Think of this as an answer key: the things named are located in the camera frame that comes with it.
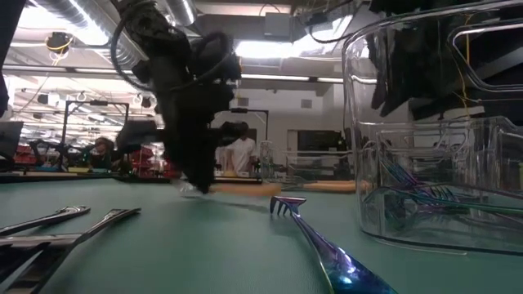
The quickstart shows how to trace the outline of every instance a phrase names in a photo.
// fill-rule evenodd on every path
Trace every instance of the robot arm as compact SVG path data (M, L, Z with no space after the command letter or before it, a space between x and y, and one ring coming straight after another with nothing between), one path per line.
M190 43L156 10L154 2L111 2L121 16L111 47L115 69L134 87L156 95L165 122L159 139L168 157L192 185L207 193L214 181L215 149L222 144L220 134L209 125L214 114L228 110L234 98L227 82L241 78L232 40L217 32ZM116 44L123 28L149 57L132 69L142 84L129 78L118 65Z

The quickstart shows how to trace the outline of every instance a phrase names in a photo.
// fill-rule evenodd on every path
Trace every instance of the person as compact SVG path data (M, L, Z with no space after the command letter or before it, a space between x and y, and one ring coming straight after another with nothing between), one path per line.
M91 156L91 168L104 168L110 170L112 165L111 152L114 149L114 143L104 137L95 140L96 155Z
M250 172L256 161L256 142L247 137L248 124L242 122L239 127L240 138L226 147L227 170L234 171L236 175L240 172Z

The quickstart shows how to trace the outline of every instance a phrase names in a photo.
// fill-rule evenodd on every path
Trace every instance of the ceiling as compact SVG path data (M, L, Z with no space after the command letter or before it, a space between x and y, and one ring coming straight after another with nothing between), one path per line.
M111 20L113 25L118 22L118 13L110 4L110 0L89 1L96 2L98 7L101 8L100 13L108 16L108 20ZM38 0L28 0L28 2L38 2ZM282 14L289 17L295 16L291 21L291 40L287 40L287 42L296 41L295 44L299 42L309 44L310 40L307 40L309 36L301 25L302 19L304 19L301 16L309 15L314 11L322 11L336 3L338 1L274 0L268 5L264 0L249 2L246 2L246 0L195 1L198 17L192 25L184 28L184 30L191 38L199 38L220 28L223 32L235 37L236 46L242 41L266 41L264 34L266 13L276 13L278 9ZM353 5L342 6L329 15L329 21L333 23L331 29L333 33L341 35L354 31L376 17L370 15L367 11L367 14L354 15L356 3L357 1ZM86 43L79 40L80 37L76 35L79 32L71 31L67 22L57 20L53 16L45 16L40 13L41 11L35 11L35 9L37 8L30 5L25 8L5 65L55 65L67 69L113 68L113 65L107 59L107 55L104 55L104 52L100 49L87 49ZM56 31L71 33L76 37L67 55L62 56L63 59L57 62L55 60L59 56L50 53L44 44L46 38ZM342 43L334 43L328 47L312 45L314 45L314 50L303 49L299 56L263 59L242 58L243 73L340 78L342 76ZM4 70L4 73L9 76L10 82L16 85L16 98L13 105L14 119L27 122L24 136L29 139L45 136L59 140L65 101L76 100L81 93L87 95L87 101L107 100L109 102L129 103L131 105L130 118L132 119L151 119L154 116L154 106L149 109L142 108L138 97L140 92L114 75L86 76L75 73L74 70L67 70L67 73L60 77L53 73L34 73L24 70ZM328 82L284 82L256 79L244 79L240 85L242 89L308 90L315 91L317 96L323 96L330 86ZM52 97L50 100L53 100L53 104L43 105L38 103L37 98L40 94L50 94ZM122 111L121 109L116 109L113 106L106 109L94 109L90 105L83 105L82 109L85 111L78 111L78 114L69 117L67 141L88 141L97 136L114 138L116 132L121 128L123 123L123 116L119 114ZM107 119L104 122L97 122L91 118L90 112L105 113Z

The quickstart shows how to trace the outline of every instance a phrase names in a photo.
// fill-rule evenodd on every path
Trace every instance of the teal tabletop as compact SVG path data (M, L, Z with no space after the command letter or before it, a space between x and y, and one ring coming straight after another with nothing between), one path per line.
M521 257L380 243L359 230L355 195L285 195L306 197L300 212L309 225L399 294L523 292ZM301 231L290 217L271 216L268 198L186 196L173 185L112 179L5 184L0 227L86 205L85 216L22 234L79 233L111 208L141 207L76 247L43 293L329 292Z

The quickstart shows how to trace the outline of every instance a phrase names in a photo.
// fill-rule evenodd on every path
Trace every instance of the fork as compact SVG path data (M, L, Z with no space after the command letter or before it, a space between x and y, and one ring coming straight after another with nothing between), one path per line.
M328 241L320 233L312 229L302 218L298 207L306 201L305 198L290 198L274 196L270 199L270 213L279 204L277 214L284 207L284 213L290 211L291 217L306 236L309 244L315 249L321 269L329 282L329 292L333 294L397 293L376 274L364 267L356 259L349 256L336 244Z

